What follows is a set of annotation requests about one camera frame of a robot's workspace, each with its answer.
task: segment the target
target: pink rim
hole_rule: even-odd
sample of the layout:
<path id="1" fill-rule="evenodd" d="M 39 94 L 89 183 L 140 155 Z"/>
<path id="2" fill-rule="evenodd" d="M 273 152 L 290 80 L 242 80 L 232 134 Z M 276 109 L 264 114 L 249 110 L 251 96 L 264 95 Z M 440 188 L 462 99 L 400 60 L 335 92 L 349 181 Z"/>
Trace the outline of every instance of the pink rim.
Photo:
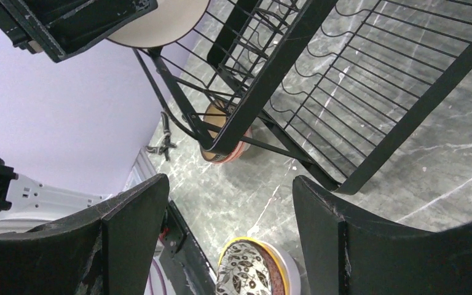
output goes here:
<path id="1" fill-rule="evenodd" d="M 245 132 L 245 136 L 250 137 L 251 132 L 252 131 L 249 128 L 249 130 L 247 130 L 247 132 Z M 234 151 L 232 151 L 228 157 L 226 157 L 222 161 L 215 162 L 215 163 L 216 164 L 229 163 L 230 161 L 233 161 L 233 160 L 239 158 L 243 154 L 243 152 L 245 151 L 245 147 L 246 147 L 247 144 L 248 143 L 244 143 L 244 142 L 240 141 L 238 143 L 238 145 L 236 146 L 236 148 L 234 149 Z"/>

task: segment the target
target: pink cable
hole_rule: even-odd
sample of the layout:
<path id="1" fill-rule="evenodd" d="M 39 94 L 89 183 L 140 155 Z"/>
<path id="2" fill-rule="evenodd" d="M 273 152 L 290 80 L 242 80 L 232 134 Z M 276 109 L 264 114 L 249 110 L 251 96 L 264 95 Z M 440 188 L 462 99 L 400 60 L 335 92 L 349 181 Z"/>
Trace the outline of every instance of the pink cable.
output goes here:
<path id="1" fill-rule="evenodd" d="M 167 295 L 167 288 L 165 287 L 165 281 L 163 280 L 162 270 L 160 269 L 160 266 L 158 265 L 158 263 L 156 262 L 154 258 L 151 262 L 151 266 L 154 266 L 156 269 L 156 272 L 158 273 L 158 278 L 160 279 L 160 284 L 162 285 L 163 295 Z M 151 294 L 154 295 L 150 269 L 149 269 L 149 287 L 151 288 Z"/>

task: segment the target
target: terracotta pot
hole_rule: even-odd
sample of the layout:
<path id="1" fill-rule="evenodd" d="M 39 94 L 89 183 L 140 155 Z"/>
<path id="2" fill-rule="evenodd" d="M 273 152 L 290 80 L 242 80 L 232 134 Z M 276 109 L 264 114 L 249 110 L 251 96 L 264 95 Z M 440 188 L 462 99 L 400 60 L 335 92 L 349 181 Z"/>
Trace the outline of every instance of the terracotta pot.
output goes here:
<path id="1" fill-rule="evenodd" d="M 220 255 L 218 260 L 218 265 L 222 263 L 222 258 L 225 255 L 227 249 L 233 245 L 234 243 L 247 241 L 251 242 L 254 245 L 259 245 L 262 250 L 269 254 L 269 256 L 273 260 L 274 267 L 272 269 L 277 269 L 277 271 L 281 275 L 281 279 L 283 281 L 283 292 L 285 295 L 300 295 L 301 294 L 301 276 L 299 274 L 299 270 L 297 269 L 297 265 L 285 250 L 281 249 L 280 247 L 273 246 L 270 243 L 263 242 L 260 240 L 255 240 L 251 237 L 238 237 L 232 239 L 229 243 L 227 243 Z"/>
<path id="2" fill-rule="evenodd" d="M 218 108 L 216 108 L 213 104 L 210 104 L 209 107 L 207 107 L 207 110 L 205 110 L 206 114 L 212 114 L 212 115 L 223 115 L 224 113 L 220 111 Z M 204 122 L 208 122 L 210 124 L 213 124 L 218 127 L 223 127 L 227 121 L 226 116 L 207 116 L 205 115 L 203 118 Z M 214 131 L 209 131 L 211 133 L 212 137 L 215 137 L 218 135 L 217 132 Z M 252 138 L 252 129 L 248 129 L 247 132 L 245 132 L 245 136 Z M 240 141 L 234 150 L 229 154 L 229 155 L 219 155 L 215 154 L 214 152 L 208 152 L 200 147 L 200 152 L 202 154 L 202 157 L 204 160 L 212 163 L 228 163 L 231 162 L 237 158 L 239 158 L 246 150 L 249 149 L 251 145 L 248 143 L 244 143 L 243 141 Z"/>

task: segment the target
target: white plastic part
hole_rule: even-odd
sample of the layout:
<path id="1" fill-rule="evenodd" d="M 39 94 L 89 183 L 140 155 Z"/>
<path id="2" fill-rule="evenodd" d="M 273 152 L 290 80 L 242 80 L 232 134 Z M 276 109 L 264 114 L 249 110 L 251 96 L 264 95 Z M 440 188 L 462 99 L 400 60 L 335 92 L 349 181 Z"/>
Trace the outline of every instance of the white plastic part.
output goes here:
<path id="1" fill-rule="evenodd" d="M 108 39 L 137 48 L 152 48 L 185 36 L 200 21 L 210 0 L 158 1 L 158 8 L 112 33 Z"/>
<path id="2" fill-rule="evenodd" d="M 91 195 L 59 189 L 19 175 L 12 180 L 6 200 L 12 208 L 0 211 L 0 221 L 54 221 L 96 205 L 113 195 Z"/>
<path id="3" fill-rule="evenodd" d="M 142 148 L 136 156 L 135 163 L 125 182 L 124 190 L 127 191 L 155 175 L 156 170 L 149 160 L 148 152 L 146 152 L 145 148 Z"/>
<path id="4" fill-rule="evenodd" d="M 0 234 L 5 232 L 26 232 L 45 223 L 46 221 L 40 220 L 2 220 L 0 221 Z"/>

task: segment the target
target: wire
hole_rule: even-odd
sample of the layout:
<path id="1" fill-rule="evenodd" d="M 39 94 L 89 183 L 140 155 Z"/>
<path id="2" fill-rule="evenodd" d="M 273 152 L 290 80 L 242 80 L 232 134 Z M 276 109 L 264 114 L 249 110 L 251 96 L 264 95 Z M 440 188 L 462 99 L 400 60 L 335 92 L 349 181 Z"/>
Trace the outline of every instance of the wire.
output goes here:
<path id="1" fill-rule="evenodd" d="M 156 272 L 158 274 L 158 278 L 160 280 L 160 285 L 162 286 L 163 295 L 167 295 L 167 288 L 165 286 L 165 280 L 163 279 L 162 270 L 160 269 L 160 266 L 158 265 L 158 263 L 156 262 L 156 260 L 154 258 L 151 262 L 151 266 L 156 269 Z M 153 282 L 152 282 L 152 278 L 151 278 L 151 268 L 149 269 L 148 282 L 149 282 L 149 289 L 151 290 L 151 295 L 155 295 L 154 291 L 153 291 Z"/>
<path id="2" fill-rule="evenodd" d="M 147 278 L 147 281 L 149 282 L 149 289 L 151 290 L 151 295 L 154 295 L 153 279 L 152 279 L 152 275 L 151 275 L 151 267 L 149 267 L 149 277 Z"/>

